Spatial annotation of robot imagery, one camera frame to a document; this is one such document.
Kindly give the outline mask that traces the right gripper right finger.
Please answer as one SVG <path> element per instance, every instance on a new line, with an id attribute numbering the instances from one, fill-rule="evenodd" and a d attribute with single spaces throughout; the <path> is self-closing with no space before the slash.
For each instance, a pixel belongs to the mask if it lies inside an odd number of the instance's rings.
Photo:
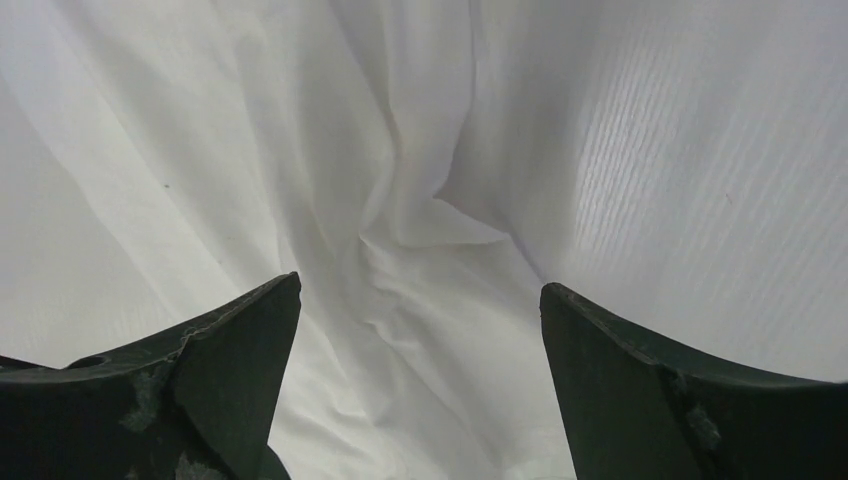
<path id="1" fill-rule="evenodd" d="M 546 284 L 543 343 L 581 479 L 843 479 L 847 387 L 738 364 Z"/>

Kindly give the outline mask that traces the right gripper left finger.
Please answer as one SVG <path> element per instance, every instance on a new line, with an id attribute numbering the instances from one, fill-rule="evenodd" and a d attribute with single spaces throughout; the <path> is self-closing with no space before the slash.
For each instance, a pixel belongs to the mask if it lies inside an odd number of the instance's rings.
<path id="1" fill-rule="evenodd" d="M 284 479 L 269 435 L 301 282 L 64 368 L 1 361 L 5 479 Z"/>

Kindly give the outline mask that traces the white t shirt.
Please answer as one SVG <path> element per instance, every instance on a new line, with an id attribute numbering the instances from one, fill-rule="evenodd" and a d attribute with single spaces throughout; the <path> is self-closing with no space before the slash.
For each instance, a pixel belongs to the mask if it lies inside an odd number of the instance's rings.
<path id="1" fill-rule="evenodd" d="M 438 198 L 468 1 L 5 1 L 1 348 L 59 367 L 295 270 L 296 479 L 571 479 L 508 232 Z"/>

